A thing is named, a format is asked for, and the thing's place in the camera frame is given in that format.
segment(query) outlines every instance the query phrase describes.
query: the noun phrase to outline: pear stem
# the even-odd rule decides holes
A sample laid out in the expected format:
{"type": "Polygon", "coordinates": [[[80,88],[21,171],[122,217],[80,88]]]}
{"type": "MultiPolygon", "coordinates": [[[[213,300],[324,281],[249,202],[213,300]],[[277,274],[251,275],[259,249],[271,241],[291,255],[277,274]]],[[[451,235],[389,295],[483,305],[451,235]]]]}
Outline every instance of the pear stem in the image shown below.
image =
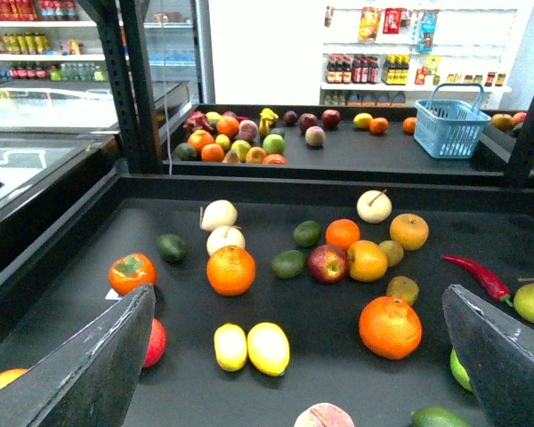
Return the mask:
{"type": "Polygon", "coordinates": [[[378,194],[376,197],[374,197],[372,200],[370,200],[370,203],[368,203],[368,205],[372,206],[372,204],[376,201],[376,199],[378,197],[382,196],[383,194],[385,194],[387,191],[388,191],[388,189],[384,189],[384,191],[382,191],[380,194],[378,194]]]}

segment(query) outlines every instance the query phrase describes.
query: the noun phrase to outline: black tray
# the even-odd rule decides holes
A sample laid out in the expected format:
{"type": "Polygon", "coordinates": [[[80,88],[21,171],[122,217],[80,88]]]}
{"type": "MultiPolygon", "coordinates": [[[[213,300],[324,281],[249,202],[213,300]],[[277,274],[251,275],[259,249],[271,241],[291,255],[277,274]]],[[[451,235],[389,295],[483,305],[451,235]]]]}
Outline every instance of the black tray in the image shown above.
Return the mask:
{"type": "MultiPolygon", "coordinates": [[[[487,426],[474,396],[449,370],[441,294],[461,283],[488,298],[440,255],[474,258],[514,292],[518,277],[534,277],[534,189],[388,185],[392,217],[410,211],[428,221],[431,235],[423,248],[373,284],[347,279],[325,286],[308,272],[288,281],[274,277],[271,258],[295,247],[291,233],[304,220],[326,226],[348,217],[364,238],[388,238],[392,217],[368,225],[356,214],[358,196],[375,188],[380,184],[110,175],[1,273],[0,372],[31,366],[106,310],[113,303],[105,299],[110,264],[140,251],[158,269],[156,317],[167,329],[168,348],[143,372],[126,426],[289,426],[322,401],[345,409],[357,425],[405,427],[412,410],[441,405],[471,425],[487,426]],[[208,233],[198,227],[198,209],[217,198],[238,208],[237,224],[257,262],[255,282],[240,297],[217,295],[206,279],[208,233]],[[155,247],[155,238],[168,232],[191,246],[177,267],[161,261],[155,247]],[[397,275],[420,285],[414,307],[424,339],[406,359],[389,361],[363,346],[357,326],[362,308],[397,275]],[[214,359],[214,330],[225,322],[249,330],[264,320],[287,332],[292,356],[285,376],[266,377],[249,363],[224,373],[214,359]]],[[[518,318],[504,304],[490,303],[518,318]]],[[[481,345],[481,337],[471,345],[481,345]]]]}
{"type": "MultiPolygon", "coordinates": [[[[198,105],[195,110],[223,113],[234,111],[240,116],[251,117],[258,123],[263,107],[249,105],[198,105]]],[[[198,175],[248,176],[288,179],[324,179],[336,181],[387,181],[438,183],[457,185],[498,185],[506,167],[504,151],[486,135],[480,139],[473,157],[467,160],[447,160],[430,157],[424,149],[402,131],[406,117],[414,117],[413,108],[363,108],[336,107],[341,112],[342,123],[337,131],[326,131],[327,140],[323,149],[309,149],[300,134],[298,125],[286,126],[283,114],[293,109],[300,116],[310,112],[319,119],[324,106],[278,106],[273,110],[279,115],[277,127],[286,131],[285,157],[287,165],[226,165],[202,161],[182,161],[172,157],[173,173],[198,175]],[[356,129],[354,116],[368,112],[373,117],[386,117],[390,128],[385,135],[377,137],[356,129]]],[[[171,137],[171,150],[188,134],[177,129],[171,137]]],[[[254,145],[260,145],[259,137],[254,145]]]]}

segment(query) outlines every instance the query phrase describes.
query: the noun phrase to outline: red fruit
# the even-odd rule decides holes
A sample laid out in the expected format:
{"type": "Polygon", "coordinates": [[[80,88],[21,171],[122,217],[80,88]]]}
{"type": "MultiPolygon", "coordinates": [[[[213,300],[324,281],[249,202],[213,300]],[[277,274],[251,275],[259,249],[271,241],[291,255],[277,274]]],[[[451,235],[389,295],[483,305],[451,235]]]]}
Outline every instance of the red fruit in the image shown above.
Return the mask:
{"type": "Polygon", "coordinates": [[[146,358],[142,367],[154,366],[166,350],[166,330],[162,324],[152,319],[152,330],[150,331],[149,348],[146,351],[146,358]]]}

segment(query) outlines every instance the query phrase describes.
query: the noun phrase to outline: red chili pepper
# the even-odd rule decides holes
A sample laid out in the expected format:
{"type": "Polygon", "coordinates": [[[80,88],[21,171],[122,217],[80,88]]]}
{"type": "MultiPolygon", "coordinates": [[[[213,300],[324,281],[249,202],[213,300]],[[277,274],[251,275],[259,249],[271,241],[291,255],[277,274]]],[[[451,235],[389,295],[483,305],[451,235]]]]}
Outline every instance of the red chili pepper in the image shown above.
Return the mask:
{"type": "Polygon", "coordinates": [[[510,291],[508,290],[508,286],[506,286],[505,283],[500,280],[495,273],[486,267],[483,267],[478,262],[469,260],[462,256],[442,255],[441,259],[452,262],[456,265],[460,265],[479,281],[479,283],[487,290],[493,300],[506,302],[508,305],[513,307],[513,304],[510,301],[510,291]]]}

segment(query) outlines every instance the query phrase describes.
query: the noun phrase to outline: tangerine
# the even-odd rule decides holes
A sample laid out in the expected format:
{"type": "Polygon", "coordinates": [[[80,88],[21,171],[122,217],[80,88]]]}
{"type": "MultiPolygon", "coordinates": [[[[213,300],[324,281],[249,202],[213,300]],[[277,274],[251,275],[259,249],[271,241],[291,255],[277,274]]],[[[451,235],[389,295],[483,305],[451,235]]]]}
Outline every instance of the tangerine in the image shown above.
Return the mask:
{"type": "Polygon", "coordinates": [[[207,144],[201,152],[202,160],[205,162],[221,162],[225,157],[220,144],[207,144]]]}
{"type": "Polygon", "coordinates": [[[378,296],[364,307],[358,330],[366,347],[391,360],[408,356],[423,333],[417,313],[403,298],[395,296],[378,296]]]}
{"type": "Polygon", "coordinates": [[[352,243],[360,240],[360,237],[361,232],[358,224],[345,218],[332,221],[325,233],[325,240],[329,245],[338,246],[345,252],[348,251],[352,243]]]}
{"type": "Polygon", "coordinates": [[[241,295],[255,280],[255,260],[239,246],[224,246],[210,256],[206,274],[210,285],[219,295],[241,295]]]}
{"type": "Polygon", "coordinates": [[[221,116],[217,119],[215,129],[218,133],[233,139],[238,136],[239,133],[238,119],[231,116],[221,116]]]}
{"type": "Polygon", "coordinates": [[[413,135],[416,131],[417,118],[408,117],[403,121],[403,132],[413,135]]]}
{"type": "Polygon", "coordinates": [[[190,135],[188,143],[200,154],[206,145],[214,143],[214,137],[210,132],[198,129],[190,135]]]}
{"type": "Polygon", "coordinates": [[[388,126],[390,124],[388,123],[387,118],[384,117],[376,117],[370,120],[370,132],[372,132],[375,135],[381,135],[382,133],[385,133],[385,131],[388,130],[388,126]]]}

